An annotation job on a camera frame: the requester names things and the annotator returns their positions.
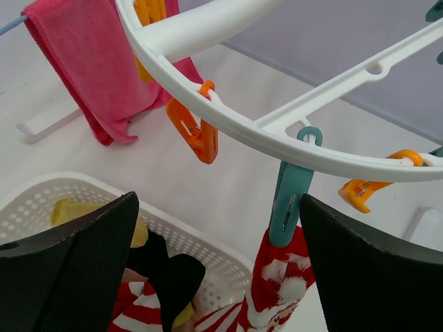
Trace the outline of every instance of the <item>laundry basket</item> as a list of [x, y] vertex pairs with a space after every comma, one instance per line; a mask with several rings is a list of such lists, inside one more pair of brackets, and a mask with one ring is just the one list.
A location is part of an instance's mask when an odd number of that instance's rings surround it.
[[[0, 245], [50, 228], [54, 203], [73, 201], [106, 204], [124, 193], [84, 174], [63, 172], [40, 176], [0, 202]], [[240, 301], [251, 280], [252, 264], [204, 233], [140, 202], [139, 217], [163, 236], [170, 255], [186, 253], [206, 267], [199, 290], [206, 312]]]

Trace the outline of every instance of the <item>gray wall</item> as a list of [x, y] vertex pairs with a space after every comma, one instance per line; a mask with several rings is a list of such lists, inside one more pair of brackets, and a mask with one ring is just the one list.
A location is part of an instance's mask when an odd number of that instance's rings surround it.
[[[426, 26], [435, 1], [285, 0], [228, 44], [319, 85]], [[187, 10], [205, 2], [180, 4]], [[443, 66], [435, 61], [441, 51], [443, 39], [345, 99], [443, 144]]]

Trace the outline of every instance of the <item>blue rod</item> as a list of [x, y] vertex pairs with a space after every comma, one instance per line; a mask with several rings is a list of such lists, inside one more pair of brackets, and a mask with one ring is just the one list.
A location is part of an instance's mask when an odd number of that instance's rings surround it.
[[0, 28], [0, 36], [4, 35], [5, 33], [7, 33], [10, 30], [12, 30], [13, 28], [18, 26], [19, 24], [22, 24], [27, 19], [28, 19], [28, 15], [22, 15], [22, 16], [16, 18], [14, 21], [6, 24], [4, 27]]

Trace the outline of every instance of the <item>pink towel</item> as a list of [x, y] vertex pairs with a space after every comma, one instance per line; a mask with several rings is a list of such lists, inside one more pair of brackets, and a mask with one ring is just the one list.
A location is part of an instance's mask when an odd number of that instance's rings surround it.
[[[166, 0], [168, 16], [179, 13]], [[129, 117], [162, 107], [171, 98], [157, 82], [145, 83], [118, 18], [114, 0], [37, 0], [23, 11], [26, 26], [103, 145], [126, 144]], [[190, 58], [175, 66], [202, 83]]]

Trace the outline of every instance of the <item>basket rim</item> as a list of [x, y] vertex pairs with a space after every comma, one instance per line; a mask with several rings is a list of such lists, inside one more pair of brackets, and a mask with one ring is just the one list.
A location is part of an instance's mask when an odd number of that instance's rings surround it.
[[[75, 179], [79, 181], [84, 181], [91, 183], [92, 185], [95, 185], [96, 187], [100, 187], [101, 189], [110, 192], [111, 194], [114, 194], [116, 196], [122, 196], [125, 194], [123, 191], [108, 185], [106, 183], [103, 183], [102, 181], [97, 180], [96, 178], [93, 178], [92, 176], [88, 176], [83, 173], [79, 172], [53, 172], [41, 176], [36, 176], [32, 178], [31, 180], [25, 182], [24, 184], [21, 184], [17, 189], [11, 191], [11, 193], [7, 194], [3, 199], [0, 200], [0, 211], [2, 211], [4, 208], [6, 208], [9, 204], [11, 204], [19, 195], [23, 194], [25, 191], [29, 190], [30, 188], [39, 185], [41, 183], [55, 180], [55, 179]], [[247, 259], [245, 256], [241, 255], [237, 251], [231, 249], [227, 245], [223, 244], [219, 240], [216, 240], [209, 235], [203, 233], [202, 231], [189, 226], [188, 224], [178, 220], [177, 218], [174, 218], [173, 216], [170, 216], [169, 214], [157, 209], [156, 207], [144, 202], [140, 201], [140, 209], [147, 210], [148, 212], [156, 215], [160, 219], [164, 219], [167, 222], [173, 224], [174, 226], [180, 228], [182, 231], [191, 234], [206, 243], [210, 244], [211, 246], [215, 247], [216, 249], [224, 252], [228, 256], [231, 256], [232, 258], [235, 258], [240, 262], [245, 268], [247, 268], [249, 271], [252, 272], [253, 270], [253, 263]]]

